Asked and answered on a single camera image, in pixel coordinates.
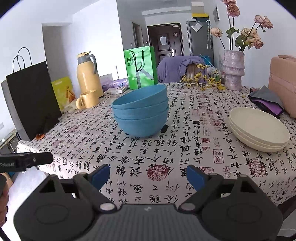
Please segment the person's left hand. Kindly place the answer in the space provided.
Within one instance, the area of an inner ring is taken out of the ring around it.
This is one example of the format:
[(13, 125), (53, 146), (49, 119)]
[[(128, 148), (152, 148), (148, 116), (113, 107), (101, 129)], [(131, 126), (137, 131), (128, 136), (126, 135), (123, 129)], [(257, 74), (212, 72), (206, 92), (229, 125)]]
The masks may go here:
[(7, 220), (6, 214), (8, 212), (8, 202), (9, 202), (9, 187), (6, 182), (6, 177), (4, 175), (1, 175), (1, 198), (0, 198), (1, 227), (5, 224)]

